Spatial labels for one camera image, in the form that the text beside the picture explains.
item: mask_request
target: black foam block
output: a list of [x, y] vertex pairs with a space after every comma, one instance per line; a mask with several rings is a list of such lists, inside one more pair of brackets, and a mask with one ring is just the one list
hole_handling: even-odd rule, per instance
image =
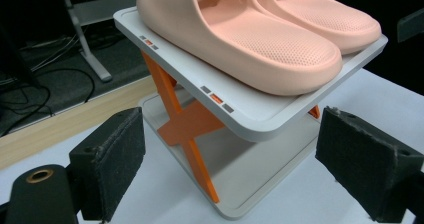
[[324, 108], [316, 158], [362, 205], [372, 220], [399, 223], [409, 180], [423, 155], [361, 118]]
[[146, 153], [141, 108], [121, 111], [70, 153], [69, 170], [82, 178], [85, 220], [110, 221]]

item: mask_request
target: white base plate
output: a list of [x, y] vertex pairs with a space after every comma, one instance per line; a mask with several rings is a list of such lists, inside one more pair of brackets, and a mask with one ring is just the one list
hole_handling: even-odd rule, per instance
[[[193, 100], [183, 88], [176, 93], [182, 106]], [[139, 105], [159, 136], [157, 129], [169, 120], [160, 96], [146, 97]], [[318, 120], [307, 114], [276, 138], [263, 142], [246, 141], [228, 128], [196, 138], [220, 202], [214, 203], [200, 185], [199, 189], [224, 218], [241, 218], [315, 149], [319, 126]], [[197, 184], [182, 148], [164, 145]]]

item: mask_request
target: orange x-shaped support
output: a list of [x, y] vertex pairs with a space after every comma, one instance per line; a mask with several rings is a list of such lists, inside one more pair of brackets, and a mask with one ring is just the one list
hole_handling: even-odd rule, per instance
[[[174, 91], [176, 80], [149, 55], [141, 53], [169, 116], [169, 121], [158, 129], [159, 135], [170, 146], [181, 145], [198, 184], [213, 202], [218, 203], [218, 194], [194, 138], [222, 128], [224, 124], [197, 100], [183, 109]], [[309, 114], [319, 118], [318, 106]]]

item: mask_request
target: pink slide sandal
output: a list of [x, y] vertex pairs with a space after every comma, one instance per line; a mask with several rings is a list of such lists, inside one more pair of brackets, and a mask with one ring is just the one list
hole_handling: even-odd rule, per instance
[[275, 16], [332, 41], [342, 54], [362, 50], [381, 36], [375, 19], [335, 0], [257, 1]]
[[137, 0], [137, 9], [158, 35], [267, 93], [311, 92], [342, 68], [336, 45], [255, 0]]

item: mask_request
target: metal stand leg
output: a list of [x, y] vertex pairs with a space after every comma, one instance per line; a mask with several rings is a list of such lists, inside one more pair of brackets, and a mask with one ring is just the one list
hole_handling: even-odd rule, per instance
[[71, 3], [71, 0], [64, 1], [66, 8], [68, 9], [68, 14], [71, 17], [72, 24], [74, 25], [75, 31], [78, 35], [79, 41], [83, 49], [81, 55], [84, 57], [85, 61], [90, 65], [90, 67], [93, 68], [93, 70], [103, 82], [108, 82], [112, 80], [112, 76], [110, 75], [110, 73], [91, 53], [90, 47], [88, 46], [87, 40], [85, 39], [84, 32], [82, 31], [78, 17], [75, 15], [74, 7]]

